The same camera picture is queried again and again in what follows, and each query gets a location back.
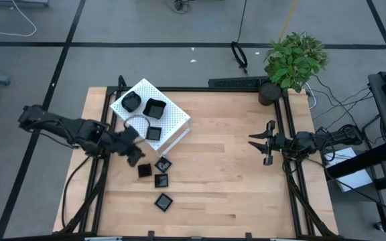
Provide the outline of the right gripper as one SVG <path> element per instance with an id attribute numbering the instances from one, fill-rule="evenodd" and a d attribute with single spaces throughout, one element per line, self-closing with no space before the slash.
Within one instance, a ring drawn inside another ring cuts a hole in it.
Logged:
<path id="1" fill-rule="evenodd" d="M 258 149 L 259 151 L 264 151 L 265 158 L 263 160 L 264 165 L 271 165 L 273 163 L 272 151 L 279 151 L 285 147 L 285 135 L 282 133 L 273 134 L 275 129 L 275 121 L 271 120 L 266 125 L 266 130 L 259 134 L 249 135 L 250 138 L 254 139 L 266 139 L 265 144 L 255 143 L 249 141 L 249 144 Z"/>

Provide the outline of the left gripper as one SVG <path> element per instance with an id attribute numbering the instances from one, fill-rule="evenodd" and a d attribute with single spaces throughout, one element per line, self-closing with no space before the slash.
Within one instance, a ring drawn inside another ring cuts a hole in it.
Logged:
<path id="1" fill-rule="evenodd" d="M 136 166 L 140 158 L 145 154 L 135 144 L 139 133 L 133 127 L 127 127 L 124 131 L 104 134 L 104 149 L 110 153 L 117 153 L 120 156 L 128 156 L 127 162 L 131 167 Z"/>

